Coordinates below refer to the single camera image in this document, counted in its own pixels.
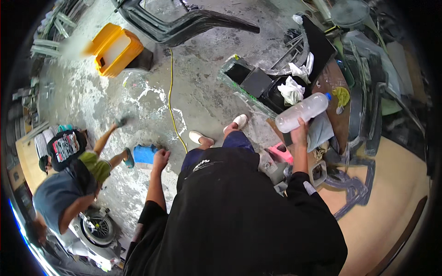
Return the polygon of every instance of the blue sponge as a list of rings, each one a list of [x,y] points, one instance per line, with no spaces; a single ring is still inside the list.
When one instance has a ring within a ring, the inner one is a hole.
[[[151,144],[150,146],[138,145],[133,148],[133,160],[135,163],[153,164],[153,156],[158,149]]]

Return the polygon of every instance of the plastic water bottle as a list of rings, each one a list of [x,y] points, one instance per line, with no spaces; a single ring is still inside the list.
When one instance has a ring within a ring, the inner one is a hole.
[[[314,93],[302,102],[285,110],[275,118],[275,124],[282,133],[289,133],[299,126],[298,118],[305,122],[323,113],[332,99],[329,93]]]

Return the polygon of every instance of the navy shorts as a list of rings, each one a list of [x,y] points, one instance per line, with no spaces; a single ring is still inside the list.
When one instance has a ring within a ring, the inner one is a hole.
[[[243,147],[253,153],[255,152],[249,139],[242,131],[232,131],[231,133],[229,133],[229,135],[227,135],[227,137],[224,139],[222,147]],[[200,148],[194,148],[193,150],[188,152],[186,154],[186,157],[184,158],[183,165],[181,166],[181,171],[195,164],[201,157],[203,151],[204,150]]]

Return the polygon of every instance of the yellow cable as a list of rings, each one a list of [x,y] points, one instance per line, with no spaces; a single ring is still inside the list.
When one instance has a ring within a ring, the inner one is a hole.
[[[169,90],[169,111],[170,111],[170,116],[172,117],[172,122],[173,122],[173,127],[175,128],[175,132],[176,135],[178,136],[179,140],[181,141],[181,143],[183,143],[184,146],[184,150],[187,153],[187,147],[186,144],[184,143],[184,141],[181,139],[181,136],[178,133],[178,130],[176,129],[176,125],[175,125],[175,118],[173,117],[173,113],[172,113],[172,108],[170,107],[170,96],[172,94],[172,84],[173,84],[173,53],[172,53],[172,49],[169,48],[170,51],[170,90]]]

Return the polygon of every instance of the pink plastic stool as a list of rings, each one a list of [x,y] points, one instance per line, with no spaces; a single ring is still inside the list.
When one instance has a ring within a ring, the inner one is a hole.
[[[290,165],[293,165],[293,156],[287,150],[286,146],[280,142],[272,147],[269,147],[269,152],[273,154],[275,157],[275,161],[282,163],[287,162]]]

